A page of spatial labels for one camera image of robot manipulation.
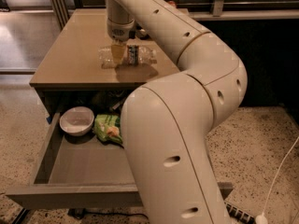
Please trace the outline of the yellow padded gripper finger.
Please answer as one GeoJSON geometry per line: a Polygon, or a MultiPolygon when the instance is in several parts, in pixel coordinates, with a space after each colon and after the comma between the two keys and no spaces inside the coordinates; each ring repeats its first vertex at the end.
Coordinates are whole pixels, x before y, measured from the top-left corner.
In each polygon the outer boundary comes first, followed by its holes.
{"type": "Polygon", "coordinates": [[[126,50],[126,43],[120,40],[113,40],[111,44],[111,53],[114,64],[121,64],[124,52],[126,50]]]}

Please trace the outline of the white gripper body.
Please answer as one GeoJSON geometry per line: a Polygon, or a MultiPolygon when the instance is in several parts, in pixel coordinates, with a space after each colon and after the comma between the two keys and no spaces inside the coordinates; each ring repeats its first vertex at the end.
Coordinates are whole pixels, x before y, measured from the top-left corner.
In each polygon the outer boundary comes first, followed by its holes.
{"type": "Polygon", "coordinates": [[[107,33],[113,40],[126,42],[135,37],[135,21],[125,21],[124,23],[107,20],[107,33]]]}

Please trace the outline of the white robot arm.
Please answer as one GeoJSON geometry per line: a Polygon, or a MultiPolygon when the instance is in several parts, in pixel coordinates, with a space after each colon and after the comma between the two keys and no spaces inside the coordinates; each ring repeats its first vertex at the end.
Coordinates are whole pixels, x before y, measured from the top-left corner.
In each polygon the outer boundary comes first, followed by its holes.
{"type": "Polygon", "coordinates": [[[241,104],[244,64],[164,0],[114,1],[179,70],[134,90],[121,112],[125,153],[150,224],[232,224],[205,138],[241,104]]]}

